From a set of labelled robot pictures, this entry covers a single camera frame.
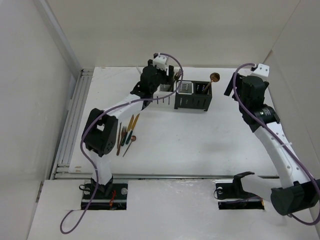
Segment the copper fork short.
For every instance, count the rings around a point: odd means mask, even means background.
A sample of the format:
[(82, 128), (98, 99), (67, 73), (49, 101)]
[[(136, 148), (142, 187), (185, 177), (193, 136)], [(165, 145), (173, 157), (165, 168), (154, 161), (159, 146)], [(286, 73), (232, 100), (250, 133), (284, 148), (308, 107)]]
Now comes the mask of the copper fork short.
[(127, 127), (124, 126), (121, 130), (119, 146), (123, 146), (123, 144), (124, 144), (123, 142), (124, 142), (124, 138), (125, 138), (126, 133), (127, 133)]

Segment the copper knife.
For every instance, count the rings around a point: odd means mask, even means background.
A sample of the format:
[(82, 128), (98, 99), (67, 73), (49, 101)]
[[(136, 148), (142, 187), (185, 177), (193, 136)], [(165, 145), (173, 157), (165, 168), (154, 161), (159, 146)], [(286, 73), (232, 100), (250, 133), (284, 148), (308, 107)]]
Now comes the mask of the copper knife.
[(118, 156), (120, 153), (120, 144), (121, 144), (121, 132), (122, 132), (122, 122), (119, 124), (119, 130), (118, 130), (118, 138), (117, 138), (117, 152), (116, 155)]

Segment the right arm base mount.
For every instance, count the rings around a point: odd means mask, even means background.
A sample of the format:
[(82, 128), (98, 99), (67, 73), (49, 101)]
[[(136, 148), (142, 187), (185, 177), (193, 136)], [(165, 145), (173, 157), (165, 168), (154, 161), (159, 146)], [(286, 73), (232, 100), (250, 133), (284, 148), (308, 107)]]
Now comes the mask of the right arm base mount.
[(218, 201), (219, 210), (264, 210), (261, 197), (244, 191), (241, 180), (254, 175), (251, 171), (238, 173), (232, 179), (217, 179), (215, 181), (214, 198)]

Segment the small copper spoon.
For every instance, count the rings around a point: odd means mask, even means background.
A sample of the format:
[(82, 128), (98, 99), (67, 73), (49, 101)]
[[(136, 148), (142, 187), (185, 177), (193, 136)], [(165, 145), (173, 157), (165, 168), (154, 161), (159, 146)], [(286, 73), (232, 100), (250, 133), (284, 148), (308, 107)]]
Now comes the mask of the small copper spoon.
[(137, 139), (137, 137), (135, 135), (130, 137), (130, 142), (129, 142), (128, 147), (126, 148), (126, 150), (125, 150), (125, 152), (123, 154), (123, 157), (126, 155), (126, 153), (128, 152), (130, 146), (132, 145), (133, 142), (136, 141), (136, 139)]

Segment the black fork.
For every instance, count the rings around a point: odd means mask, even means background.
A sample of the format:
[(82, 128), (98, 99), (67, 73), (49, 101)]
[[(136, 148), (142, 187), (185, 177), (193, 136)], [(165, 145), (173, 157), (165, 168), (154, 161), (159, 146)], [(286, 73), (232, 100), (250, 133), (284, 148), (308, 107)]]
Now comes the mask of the black fork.
[(182, 76), (182, 70), (180, 68), (177, 68), (173, 72), (173, 80), (176, 82), (178, 81)]

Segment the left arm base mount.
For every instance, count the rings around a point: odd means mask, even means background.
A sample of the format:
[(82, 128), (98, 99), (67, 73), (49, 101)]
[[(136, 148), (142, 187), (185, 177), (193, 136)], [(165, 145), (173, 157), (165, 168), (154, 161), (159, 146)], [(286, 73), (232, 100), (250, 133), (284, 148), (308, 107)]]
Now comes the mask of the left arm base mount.
[[(81, 184), (79, 189), (82, 191), (81, 210), (84, 210), (94, 191), (94, 187), (90, 183)], [(110, 190), (106, 193), (97, 191), (88, 210), (111, 210), (122, 211), (127, 209), (128, 183), (113, 183)]]

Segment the gold knife green handle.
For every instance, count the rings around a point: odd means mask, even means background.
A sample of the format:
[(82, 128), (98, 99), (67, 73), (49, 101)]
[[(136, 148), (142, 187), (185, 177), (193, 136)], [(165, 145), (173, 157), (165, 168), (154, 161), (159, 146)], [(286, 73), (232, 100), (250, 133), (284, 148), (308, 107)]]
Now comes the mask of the gold knife green handle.
[(123, 138), (122, 138), (122, 140), (121, 140), (121, 146), (124, 146), (124, 145), (125, 145), (125, 142), (126, 142), (126, 139), (127, 139), (127, 135), (128, 135), (128, 133), (129, 133), (129, 130), (130, 130), (131, 127), (132, 127), (133, 121), (134, 121), (134, 115), (131, 116), (131, 119), (130, 119), (130, 121), (129, 121), (129, 124), (128, 124), (128, 126), (127, 126), (127, 128), (126, 128), (126, 131), (125, 131), (125, 133), (124, 133), (124, 136), (123, 136)]

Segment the large copper spoon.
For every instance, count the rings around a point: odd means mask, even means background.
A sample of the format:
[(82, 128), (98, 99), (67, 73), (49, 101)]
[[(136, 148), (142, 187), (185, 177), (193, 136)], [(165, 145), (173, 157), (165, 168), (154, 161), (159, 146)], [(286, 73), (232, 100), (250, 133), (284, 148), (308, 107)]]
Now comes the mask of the large copper spoon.
[(220, 80), (220, 74), (217, 72), (213, 72), (209, 76), (210, 82), (206, 85), (206, 87), (203, 90), (203, 93), (206, 94), (208, 89), (211, 87), (212, 83), (217, 83)]

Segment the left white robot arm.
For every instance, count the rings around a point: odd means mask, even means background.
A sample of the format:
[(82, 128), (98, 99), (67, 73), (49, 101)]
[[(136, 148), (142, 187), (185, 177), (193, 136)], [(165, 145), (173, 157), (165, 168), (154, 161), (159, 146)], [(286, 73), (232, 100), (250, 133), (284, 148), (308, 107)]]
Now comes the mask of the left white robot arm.
[(107, 110), (94, 108), (89, 113), (80, 140), (80, 150), (92, 164), (91, 183), (100, 198), (107, 198), (112, 192), (110, 183), (113, 175), (105, 156), (119, 145), (118, 125), (158, 100), (154, 94), (160, 85), (173, 84), (174, 67), (167, 63), (168, 59), (169, 55), (164, 53), (155, 55), (148, 60), (139, 81), (126, 98)]

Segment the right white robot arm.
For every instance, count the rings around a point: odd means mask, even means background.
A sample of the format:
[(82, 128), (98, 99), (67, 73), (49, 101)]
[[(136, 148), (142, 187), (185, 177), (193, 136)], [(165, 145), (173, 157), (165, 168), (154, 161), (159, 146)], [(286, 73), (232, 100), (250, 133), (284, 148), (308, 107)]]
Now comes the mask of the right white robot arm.
[(271, 202), (276, 212), (292, 217), (320, 201), (320, 181), (300, 162), (287, 140), (280, 118), (265, 101), (269, 83), (260, 76), (233, 73), (224, 92), (238, 102), (242, 119), (259, 139), (279, 177), (279, 184), (247, 171), (233, 177), (232, 193), (237, 198), (249, 195)]

